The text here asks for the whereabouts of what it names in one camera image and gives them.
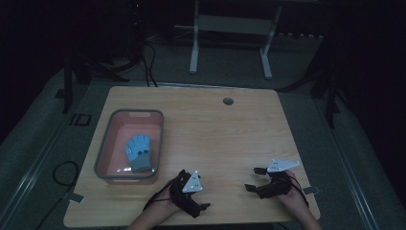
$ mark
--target light blue glove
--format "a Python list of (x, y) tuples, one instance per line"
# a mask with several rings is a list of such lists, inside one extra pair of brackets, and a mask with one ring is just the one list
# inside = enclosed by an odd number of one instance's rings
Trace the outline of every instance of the light blue glove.
[(129, 140), (125, 146), (125, 153), (131, 163), (133, 172), (145, 171), (151, 168), (149, 141), (149, 136), (139, 134)]

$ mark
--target pink plastic bin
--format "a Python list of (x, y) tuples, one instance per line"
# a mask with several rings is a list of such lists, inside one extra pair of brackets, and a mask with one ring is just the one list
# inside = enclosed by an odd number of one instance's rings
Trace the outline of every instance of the pink plastic bin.
[[(158, 174), (164, 114), (159, 110), (117, 110), (111, 117), (95, 163), (95, 173), (108, 184), (153, 184)], [(137, 134), (150, 138), (151, 170), (133, 172), (125, 153)]]

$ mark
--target table leg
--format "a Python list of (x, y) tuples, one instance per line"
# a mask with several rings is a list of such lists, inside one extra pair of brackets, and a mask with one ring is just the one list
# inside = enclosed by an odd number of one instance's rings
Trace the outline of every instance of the table leg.
[(193, 27), (193, 47), (192, 47), (192, 58), (191, 67), (189, 72), (195, 74), (197, 72), (197, 61), (199, 58), (199, 0), (194, 1), (194, 27)]
[(72, 66), (71, 66), (71, 59), (67, 57), (65, 59), (65, 66), (63, 69), (64, 73), (64, 89), (63, 89), (63, 98), (64, 98), (64, 106), (63, 106), (63, 114), (66, 114), (73, 102), (73, 89), (72, 89)]
[(260, 60), (262, 61), (263, 74), (264, 74), (265, 78), (268, 80), (272, 79), (271, 67), (269, 66), (268, 52), (269, 52), (269, 48), (271, 46), (272, 38), (275, 35), (275, 30), (277, 28), (278, 20), (280, 18), (281, 12), (282, 12), (282, 7), (278, 7), (278, 9), (275, 13), (275, 16), (274, 16), (274, 20), (273, 20), (274, 23), (271, 24), (270, 29), (269, 29), (266, 44), (263, 48), (259, 49)]

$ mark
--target wooden table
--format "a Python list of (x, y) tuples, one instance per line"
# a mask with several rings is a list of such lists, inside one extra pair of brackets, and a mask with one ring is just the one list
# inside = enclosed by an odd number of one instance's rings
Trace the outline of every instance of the wooden table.
[[(224, 98), (234, 103), (226, 105)], [(152, 185), (108, 185), (93, 171), (110, 115), (122, 108), (164, 113), (159, 178)], [(147, 200), (183, 169), (199, 171), (204, 191), (192, 197), (212, 206), (198, 218), (179, 212), (163, 225), (292, 220), (275, 198), (259, 199), (245, 191), (244, 183), (269, 183), (253, 169), (266, 168), (273, 158), (302, 162), (273, 90), (113, 87), (75, 189), (84, 201), (69, 204), (64, 223), (68, 227), (129, 225)], [(292, 172), (303, 188), (309, 186), (303, 164)], [(318, 218), (314, 195), (306, 197)]]

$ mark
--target human hand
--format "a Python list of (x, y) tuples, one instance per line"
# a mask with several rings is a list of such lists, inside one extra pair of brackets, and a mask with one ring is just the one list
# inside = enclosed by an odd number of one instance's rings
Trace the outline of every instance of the human hand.
[(156, 201), (150, 203), (140, 216), (134, 219), (128, 227), (128, 230), (151, 229), (181, 210), (170, 200), (169, 187), (170, 186), (162, 191), (162, 193), (155, 198)]
[[(290, 178), (292, 184), (294, 184), (297, 188), (301, 188), (298, 181), (296, 180), (295, 174), (291, 171), (286, 171), (286, 173), (290, 177), (292, 177)], [(308, 209), (301, 191), (298, 191), (292, 186), (292, 188), (286, 195), (278, 195), (277, 198), (281, 201), (284, 208), (289, 211), (296, 219), (298, 219), (304, 230), (322, 229), (316, 218), (313, 217), (310, 210)]]

